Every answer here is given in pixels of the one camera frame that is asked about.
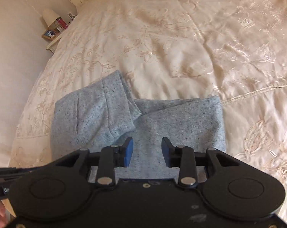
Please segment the person's hand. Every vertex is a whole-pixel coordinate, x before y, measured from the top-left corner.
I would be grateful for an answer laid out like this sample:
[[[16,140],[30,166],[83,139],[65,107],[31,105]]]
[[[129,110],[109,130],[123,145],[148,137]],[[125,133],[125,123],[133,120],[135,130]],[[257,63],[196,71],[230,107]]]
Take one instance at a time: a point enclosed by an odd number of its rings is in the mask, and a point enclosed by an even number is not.
[[[10,222],[6,214],[6,208],[2,202],[0,202],[0,228],[5,228]]]

